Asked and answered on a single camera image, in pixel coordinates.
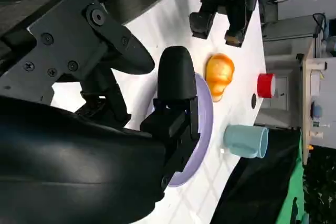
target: white tabletop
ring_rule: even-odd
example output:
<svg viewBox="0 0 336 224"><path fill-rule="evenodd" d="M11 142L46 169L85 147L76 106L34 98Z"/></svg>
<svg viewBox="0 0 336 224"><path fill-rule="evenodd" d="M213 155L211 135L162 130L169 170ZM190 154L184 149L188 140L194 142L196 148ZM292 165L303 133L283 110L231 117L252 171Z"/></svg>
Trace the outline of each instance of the white tabletop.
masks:
<svg viewBox="0 0 336 224"><path fill-rule="evenodd" d="M211 143L205 159L185 185L167 188L165 197L156 203L155 210L140 224L210 223L225 184L239 161L223 147L223 134L228 124L253 125L262 99L251 108L251 97L257 92L257 78L266 72L258 5L251 18L241 48L225 45L224 35L229 26L227 16L217 14L208 40L191 35L188 16L200 8L200 0L160 0L140 17L127 24L144 44L155 61L155 70L143 76L113 71L120 85L132 119L127 127L139 129L153 96L157 69L162 51L168 46L184 46L191 53L195 71L204 76L206 60L221 52L235 64L232 83L220 102L214 103L214 125ZM84 101L78 83L54 85L53 105L70 111L77 110Z"/></svg>

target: cabinet door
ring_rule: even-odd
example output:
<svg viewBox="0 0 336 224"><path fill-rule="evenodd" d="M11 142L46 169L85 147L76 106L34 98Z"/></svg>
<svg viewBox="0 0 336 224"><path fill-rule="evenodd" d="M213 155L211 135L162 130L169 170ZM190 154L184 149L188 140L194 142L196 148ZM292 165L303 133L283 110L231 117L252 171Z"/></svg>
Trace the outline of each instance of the cabinet door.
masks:
<svg viewBox="0 0 336 224"><path fill-rule="evenodd" d="M270 98L264 98L261 104L262 109L270 109L271 108L271 99Z"/></svg>
<svg viewBox="0 0 336 224"><path fill-rule="evenodd" d="M276 78L275 95L270 99L270 107L272 109L287 110L287 78Z"/></svg>

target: purple plate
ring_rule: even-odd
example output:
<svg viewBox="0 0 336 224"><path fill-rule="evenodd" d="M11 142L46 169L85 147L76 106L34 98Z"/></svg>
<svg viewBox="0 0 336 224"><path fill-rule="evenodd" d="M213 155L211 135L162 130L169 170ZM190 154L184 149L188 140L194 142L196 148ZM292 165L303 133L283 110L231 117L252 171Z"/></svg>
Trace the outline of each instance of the purple plate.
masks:
<svg viewBox="0 0 336 224"><path fill-rule="evenodd" d="M185 165L183 172L176 172L170 180L168 184L170 187L182 186L197 172L210 143L212 126L214 122L212 97L208 85L206 84L206 81L203 79L203 77L196 73L195 79L198 96L198 132L201 134L201 138L196 145L193 154L190 156L189 161ZM154 106L152 99L147 110L147 115L152 113L153 110Z"/></svg>

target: red cup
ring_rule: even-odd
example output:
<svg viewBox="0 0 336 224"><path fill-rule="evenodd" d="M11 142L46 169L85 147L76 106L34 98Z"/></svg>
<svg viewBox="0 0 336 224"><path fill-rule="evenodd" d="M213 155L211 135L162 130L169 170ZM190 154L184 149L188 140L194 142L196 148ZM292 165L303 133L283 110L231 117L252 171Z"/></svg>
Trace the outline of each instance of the red cup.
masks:
<svg viewBox="0 0 336 224"><path fill-rule="evenodd" d="M275 74L261 73L258 77L258 96L272 98L275 93Z"/></svg>

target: mug handle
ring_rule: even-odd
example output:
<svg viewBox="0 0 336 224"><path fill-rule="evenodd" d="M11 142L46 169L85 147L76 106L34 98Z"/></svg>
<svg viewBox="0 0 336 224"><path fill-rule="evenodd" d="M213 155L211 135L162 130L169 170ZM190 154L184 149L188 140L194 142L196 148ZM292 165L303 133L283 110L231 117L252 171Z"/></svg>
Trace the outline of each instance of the mug handle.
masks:
<svg viewBox="0 0 336 224"><path fill-rule="evenodd" d="M255 158L258 155L258 150L252 149L248 146L245 146L243 144L232 144L232 150L231 152L237 156L240 157L246 157L246 158Z"/></svg>

